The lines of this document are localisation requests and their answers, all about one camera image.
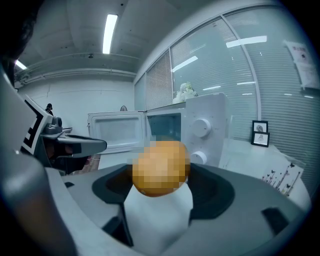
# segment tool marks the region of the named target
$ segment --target microwave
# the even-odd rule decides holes
[[[103,155],[175,140],[186,146],[192,163],[218,167],[229,143],[231,122],[228,98],[215,93],[147,111],[89,113],[87,126],[90,137],[107,142]]]

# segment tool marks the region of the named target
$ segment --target poster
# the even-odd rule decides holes
[[[300,62],[296,62],[295,64],[301,79],[301,87],[320,89],[320,81],[316,66]]]
[[[304,63],[313,65],[310,53],[303,43],[284,41],[288,47],[295,63]]]
[[[311,55],[304,43],[284,41],[288,47],[293,61],[298,70],[301,87],[320,89],[320,80],[317,72],[317,68],[314,65]]]

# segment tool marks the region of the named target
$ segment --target white wall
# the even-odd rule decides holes
[[[135,85],[150,65],[174,42],[192,31],[200,24],[205,23],[218,15],[235,11],[237,9],[263,4],[280,4],[277,0],[213,0],[208,5],[196,11],[184,19],[180,24],[172,29],[151,51],[151,53],[141,61],[137,75],[133,81]]]
[[[89,113],[120,111],[125,105],[135,110],[135,92],[132,80],[127,78],[97,76],[65,77],[48,79],[19,89],[42,108],[52,104],[53,115],[62,118],[64,128],[72,127],[72,133],[89,136]]]

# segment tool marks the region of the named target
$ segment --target orange ball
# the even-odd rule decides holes
[[[190,173],[190,158],[179,141],[156,141],[133,161],[132,181],[148,197],[160,197],[177,190]]]

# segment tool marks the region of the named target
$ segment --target picture frame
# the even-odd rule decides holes
[[[268,121],[252,121],[252,135],[254,132],[268,133]]]
[[[260,132],[253,131],[251,144],[260,147],[269,147],[270,133],[269,132]]]

